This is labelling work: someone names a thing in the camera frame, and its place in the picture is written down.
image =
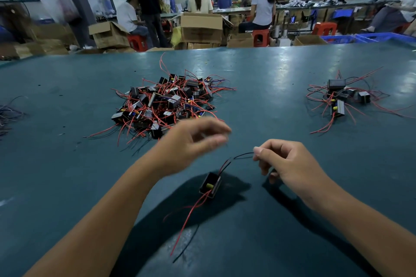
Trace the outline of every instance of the white t-shirt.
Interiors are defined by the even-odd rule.
[[[269,25],[272,22],[272,13],[275,3],[269,3],[267,0],[252,0],[251,5],[256,5],[256,16],[253,23],[260,26]]]
[[[124,27],[128,32],[136,29],[137,25],[133,21],[137,21],[136,10],[128,2],[123,2],[117,8],[117,21],[119,25]]]
[[[196,13],[208,13],[208,11],[214,10],[212,7],[211,0],[201,0],[201,9],[196,9],[196,2],[195,0],[188,0],[188,11],[189,12],[196,12]]]
[[[402,6],[416,7],[416,0],[400,0],[400,1],[401,1]],[[404,11],[404,10],[401,10],[400,12],[402,13],[403,17],[405,18],[407,22],[412,22],[414,19],[413,16],[416,14],[416,12],[409,12],[409,11]]]

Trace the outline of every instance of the right hand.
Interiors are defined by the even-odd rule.
[[[270,183],[280,178],[312,209],[316,209],[325,194],[339,188],[300,142],[269,139],[253,151],[253,160],[259,161],[262,175],[274,168],[269,175]]]

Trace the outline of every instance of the jeans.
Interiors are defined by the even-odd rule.
[[[142,14],[141,18],[144,20],[144,22],[146,22],[146,26],[149,30],[153,46],[169,47],[168,40],[165,37],[165,32],[163,32],[160,14]]]
[[[246,31],[254,31],[254,30],[265,30],[270,27],[270,24],[266,26],[260,26],[253,22],[242,22],[238,25],[238,33],[245,33]]]
[[[392,32],[395,28],[407,23],[400,10],[384,7],[374,16],[370,26],[375,27],[375,33]]]
[[[131,35],[140,35],[146,37],[147,48],[151,49],[153,47],[152,39],[150,38],[150,33],[147,27],[137,26],[132,32]]]

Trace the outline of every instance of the person in blue shirt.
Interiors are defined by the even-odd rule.
[[[220,9],[227,9],[231,8],[232,0],[218,0],[218,7]]]

